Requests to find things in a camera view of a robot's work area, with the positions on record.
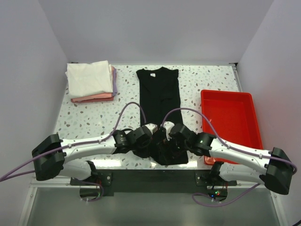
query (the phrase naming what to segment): plastic tray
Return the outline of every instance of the plastic tray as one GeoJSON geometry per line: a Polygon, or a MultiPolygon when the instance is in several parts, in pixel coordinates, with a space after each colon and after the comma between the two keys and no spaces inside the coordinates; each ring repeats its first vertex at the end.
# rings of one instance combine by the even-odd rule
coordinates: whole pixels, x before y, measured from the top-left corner
{"type": "MultiPolygon", "coordinates": [[[[251,148],[262,149],[261,136],[256,118],[253,99],[249,93],[202,90],[202,113],[211,121],[220,137],[230,142],[251,148]]],[[[203,119],[203,131],[213,134],[203,119]]],[[[205,164],[215,161],[232,161],[205,157],[205,164]]]]}

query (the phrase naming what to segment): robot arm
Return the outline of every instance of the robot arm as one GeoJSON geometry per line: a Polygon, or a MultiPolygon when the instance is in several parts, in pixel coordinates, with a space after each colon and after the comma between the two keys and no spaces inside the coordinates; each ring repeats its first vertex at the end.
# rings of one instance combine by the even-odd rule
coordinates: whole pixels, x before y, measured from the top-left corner
{"type": "MultiPolygon", "coordinates": [[[[208,178],[209,181],[233,181],[242,180],[264,184],[269,190],[279,194],[288,194],[293,169],[289,165],[266,158],[251,156],[248,153],[276,156],[289,160],[283,150],[274,148],[272,152],[258,150],[228,141],[224,142],[231,147],[244,150],[240,153],[227,148],[214,135],[207,133],[194,133],[182,124],[174,125],[165,122],[160,128],[166,133],[166,137],[157,143],[157,147],[167,156],[176,156],[179,152],[187,151],[198,156],[209,156],[228,159],[240,165],[216,162],[208,178]]],[[[85,180],[95,173],[92,162],[81,161],[83,157],[97,154],[127,153],[129,151],[141,153],[151,141],[152,135],[157,131],[157,126],[148,124],[130,131],[127,134],[117,130],[110,138],[101,142],[106,137],[94,137],[81,140],[60,140],[58,135],[51,135],[44,140],[32,152],[33,157],[58,146],[70,146],[64,151],[46,155],[34,161],[37,180],[48,180],[55,176],[67,176],[78,180],[85,180]],[[99,143],[87,144],[92,140],[99,143]],[[72,146],[72,143],[80,142],[82,145],[72,146]]]]}
{"type": "Polygon", "coordinates": [[[180,149],[186,148],[198,156],[223,158],[240,164],[215,162],[207,179],[255,182],[264,184],[273,192],[288,194],[293,168],[282,161],[262,158],[262,156],[276,157],[290,162],[283,150],[275,147],[273,151],[259,150],[222,140],[226,146],[214,135],[204,132],[195,134],[181,124],[166,122],[163,127],[166,129],[169,142],[176,140],[180,149]],[[235,151],[229,146],[243,152],[235,151]]]}

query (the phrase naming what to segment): wire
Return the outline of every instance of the wire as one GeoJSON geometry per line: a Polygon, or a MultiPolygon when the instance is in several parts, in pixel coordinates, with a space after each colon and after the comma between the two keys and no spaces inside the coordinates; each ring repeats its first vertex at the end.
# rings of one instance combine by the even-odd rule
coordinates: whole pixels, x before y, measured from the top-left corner
{"type": "Polygon", "coordinates": [[[86,182],[86,181],[81,181],[81,180],[78,180],[78,179],[76,179],[76,180],[77,180],[78,182],[83,183],[83,184],[87,184],[87,185],[95,185],[95,186],[97,186],[97,187],[99,187],[99,188],[101,189],[100,195],[98,195],[96,198],[87,200],[87,202],[94,202],[94,201],[100,200],[100,199],[103,197],[103,194],[104,194],[104,188],[103,188],[103,186],[101,186],[101,184],[98,184],[98,183],[92,183],[92,182],[86,182]]]}
{"type": "Polygon", "coordinates": [[[222,207],[222,206],[226,206],[226,205],[229,205],[235,201],[237,201],[238,199],[240,199],[241,197],[243,197],[245,194],[249,193],[250,191],[252,191],[254,188],[256,188],[257,186],[259,186],[260,184],[255,184],[254,186],[248,188],[245,192],[243,192],[242,194],[240,194],[239,196],[237,196],[235,199],[229,201],[229,202],[226,202],[226,203],[223,203],[223,204],[220,204],[220,205],[209,205],[209,204],[205,204],[205,203],[202,203],[202,202],[199,202],[198,200],[196,200],[195,196],[196,195],[202,195],[204,197],[208,197],[207,194],[204,194],[204,193],[194,193],[192,194],[192,199],[193,201],[195,201],[198,205],[201,205],[201,206],[205,206],[205,207],[222,207]]]}
{"type": "Polygon", "coordinates": [[[280,159],[280,158],[277,158],[277,157],[273,157],[273,156],[267,156],[267,155],[259,155],[259,154],[254,154],[254,153],[250,153],[250,152],[247,152],[247,151],[244,151],[244,150],[241,150],[239,148],[236,148],[236,147],[232,147],[230,145],[228,145],[226,142],[224,142],[222,140],[222,138],[217,134],[216,130],[214,129],[213,125],[211,124],[211,122],[206,118],[206,116],[204,116],[201,112],[197,111],[197,110],[194,110],[194,109],[191,109],[191,108],[187,108],[187,107],[180,107],[180,108],[175,108],[173,110],[171,110],[170,112],[167,113],[167,115],[164,117],[163,121],[162,121],[162,125],[164,124],[164,122],[166,121],[167,117],[172,113],[172,112],[175,112],[175,111],[179,111],[179,110],[188,110],[188,111],[193,111],[197,114],[199,114],[200,116],[202,116],[209,124],[209,126],[211,127],[212,131],[214,132],[214,134],[216,135],[216,137],[219,139],[219,141],[225,145],[227,148],[229,149],[232,149],[234,151],[237,151],[237,152],[240,152],[240,153],[244,153],[244,154],[248,154],[248,155],[251,155],[251,156],[256,156],[256,157],[260,157],[260,158],[265,158],[265,159],[272,159],[272,160],[276,160],[276,161],[281,161],[281,162],[284,162],[290,166],[293,167],[293,175],[296,174],[297,172],[297,166],[295,164],[293,164],[292,162],[288,161],[288,160],[285,160],[285,159],[280,159]]]}
{"type": "MultiPolygon", "coordinates": [[[[144,111],[143,111],[143,109],[141,108],[141,106],[140,106],[138,103],[136,103],[136,102],[130,102],[130,103],[127,103],[127,104],[123,107],[123,109],[121,110],[121,112],[120,112],[120,114],[119,114],[119,117],[118,117],[118,119],[117,119],[117,121],[116,121],[115,127],[113,128],[112,132],[111,132],[107,137],[103,138],[103,139],[101,140],[101,142],[102,142],[102,141],[105,141],[105,140],[107,140],[107,139],[109,139],[109,138],[114,134],[114,132],[115,132],[116,129],[117,129],[117,126],[118,126],[118,124],[119,124],[119,121],[120,121],[120,119],[121,119],[121,116],[122,116],[123,112],[124,112],[125,109],[126,109],[129,105],[131,105],[131,104],[135,104],[135,105],[137,105],[137,106],[140,108],[140,111],[142,112],[142,115],[143,115],[144,123],[146,123],[145,114],[144,114],[144,111]]],[[[71,146],[87,145],[87,144],[95,144],[95,143],[99,143],[99,140],[77,142],[77,143],[71,144],[71,146]]],[[[14,178],[14,177],[18,177],[18,176],[24,175],[23,173],[20,173],[20,174],[18,174],[17,176],[16,176],[16,175],[13,175],[13,176],[9,177],[11,174],[13,174],[13,173],[16,172],[17,170],[21,169],[22,167],[26,166],[27,164],[29,164],[29,163],[31,163],[31,162],[33,162],[33,161],[35,161],[35,160],[37,160],[37,159],[39,159],[39,158],[45,156],[45,155],[48,155],[48,154],[51,154],[51,153],[54,153],[54,152],[63,150],[63,149],[65,149],[65,148],[69,148],[69,145],[65,145],[65,146],[63,146],[63,147],[58,147],[58,148],[52,149],[52,150],[50,150],[50,151],[47,151],[47,152],[45,152],[45,153],[42,153],[42,154],[39,154],[39,155],[35,156],[34,158],[32,158],[32,159],[30,159],[30,160],[24,162],[24,163],[21,164],[20,166],[14,168],[14,169],[11,170],[10,172],[8,172],[8,173],[6,173],[5,175],[3,175],[2,177],[0,177],[0,182],[2,182],[2,181],[4,181],[4,180],[7,180],[7,179],[11,179],[11,178],[14,178]]]]}
{"type": "Polygon", "coordinates": [[[213,196],[209,195],[209,194],[204,194],[204,193],[194,193],[194,195],[201,195],[205,198],[208,198],[208,199],[211,199],[213,200],[214,202],[219,202],[218,200],[214,199],[213,196]]]}
{"type": "Polygon", "coordinates": [[[296,224],[294,224],[293,226],[298,226],[301,225],[301,220],[299,220],[296,224]]]}
{"type": "Polygon", "coordinates": [[[6,178],[3,179],[2,181],[5,181],[5,180],[11,179],[11,178],[15,178],[15,177],[18,177],[18,176],[23,176],[23,175],[25,175],[25,174],[34,173],[34,172],[35,172],[34,170],[30,170],[30,171],[23,172],[23,173],[17,173],[17,174],[14,174],[14,175],[12,175],[12,176],[6,177],[6,178]]]}

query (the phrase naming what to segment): white wall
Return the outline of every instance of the white wall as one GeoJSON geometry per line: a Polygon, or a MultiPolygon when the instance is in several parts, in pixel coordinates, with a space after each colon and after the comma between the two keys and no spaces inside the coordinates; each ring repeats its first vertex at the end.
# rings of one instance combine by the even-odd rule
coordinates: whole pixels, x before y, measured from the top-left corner
{"type": "MultiPolygon", "coordinates": [[[[67,59],[37,0],[0,3],[0,174],[53,132],[67,59]]],[[[32,170],[31,164],[25,170],[32,170]]],[[[30,176],[0,183],[0,225],[17,225],[30,176]]]]}
{"type": "Polygon", "coordinates": [[[40,0],[68,60],[235,63],[273,0],[40,0]]]}
{"type": "MultiPolygon", "coordinates": [[[[250,92],[265,148],[282,148],[301,170],[301,1],[274,0],[241,61],[238,74],[250,92]]],[[[301,172],[281,201],[293,225],[301,219],[301,172]]]]}

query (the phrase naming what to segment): speckled tabletop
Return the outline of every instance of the speckled tabletop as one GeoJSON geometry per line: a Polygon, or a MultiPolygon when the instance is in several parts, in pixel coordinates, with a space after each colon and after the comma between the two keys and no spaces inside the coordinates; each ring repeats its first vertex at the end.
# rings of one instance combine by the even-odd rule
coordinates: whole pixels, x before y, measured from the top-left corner
{"type": "MultiPolygon", "coordinates": [[[[139,103],[139,80],[136,71],[142,68],[155,70],[162,65],[114,65],[117,69],[118,94],[114,101],[87,104],[73,104],[68,96],[68,88],[55,126],[62,139],[81,139],[97,137],[112,131],[118,113],[131,101],[139,103]]],[[[231,66],[189,66],[163,65],[170,69],[179,69],[179,88],[181,107],[201,111],[200,92],[203,89],[237,91],[238,86],[231,66]]],[[[202,120],[199,115],[182,111],[183,122],[191,130],[200,132],[202,120]]],[[[139,127],[140,113],[135,105],[129,106],[119,123],[118,129],[139,127]]],[[[95,155],[82,160],[91,160],[98,169],[210,169],[204,164],[203,157],[188,152],[189,163],[174,166],[161,166],[152,159],[141,159],[127,154],[95,155]]]]}

